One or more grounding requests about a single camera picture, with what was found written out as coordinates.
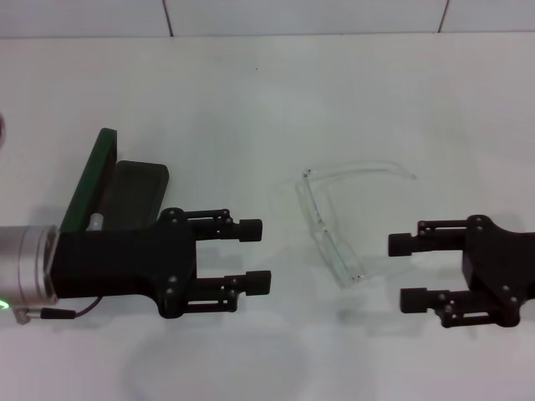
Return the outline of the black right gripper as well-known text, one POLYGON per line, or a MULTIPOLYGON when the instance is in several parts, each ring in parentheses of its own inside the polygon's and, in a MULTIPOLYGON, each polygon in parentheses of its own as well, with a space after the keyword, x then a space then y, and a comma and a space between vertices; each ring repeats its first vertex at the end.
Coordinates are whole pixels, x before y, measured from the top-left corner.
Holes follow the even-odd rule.
POLYGON ((515 327, 522 305, 535 298, 535 232, 513 232, 489 217, 419 221, 416 234, 389 234, 389 256, 463 251, 462 272, 469 291, 400 290, 405 314, 433 310, 442 327, 496 324, 515 327))

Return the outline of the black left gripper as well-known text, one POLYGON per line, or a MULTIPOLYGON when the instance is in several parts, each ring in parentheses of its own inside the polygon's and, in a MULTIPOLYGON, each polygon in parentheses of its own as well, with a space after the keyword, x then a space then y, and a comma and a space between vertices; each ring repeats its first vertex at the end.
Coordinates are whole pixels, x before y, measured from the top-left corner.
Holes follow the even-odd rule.
POLYGON ((166 209, 150 226, 136 230, 64 232, 50 271, 60 299, 141 295, 166 319, 185 313, 235 312, 239 296, 270 292, 270 271, 197 278, 197 241, 262 239, 262 221, 234 221, 228 209, 166 209))

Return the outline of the clear white glasses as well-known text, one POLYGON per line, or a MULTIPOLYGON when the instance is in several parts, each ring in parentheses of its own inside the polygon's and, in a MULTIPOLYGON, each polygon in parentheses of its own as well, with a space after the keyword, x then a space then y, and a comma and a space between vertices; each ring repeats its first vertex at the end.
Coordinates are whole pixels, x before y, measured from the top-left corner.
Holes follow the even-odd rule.
POLYGON ((388 255, 388 237, 412 231, 422 209, 420 179, 394 161, 308 166, 276 186, 270 205, 288 234, 308 238, 341 289, 389 279, 410 268, 388 255))

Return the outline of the green glasses case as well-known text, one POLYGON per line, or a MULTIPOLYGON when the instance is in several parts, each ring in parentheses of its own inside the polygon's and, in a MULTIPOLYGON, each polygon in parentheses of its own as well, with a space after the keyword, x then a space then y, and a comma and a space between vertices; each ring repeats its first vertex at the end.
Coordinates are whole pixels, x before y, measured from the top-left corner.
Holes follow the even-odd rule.
POLYGON ((104 217, 102 231, 135 230, 157 220, 169 181, 167 167, 119 160, 117 145, 115 130, 100 130, 60 231, 86 231, 93 213, 104 217))

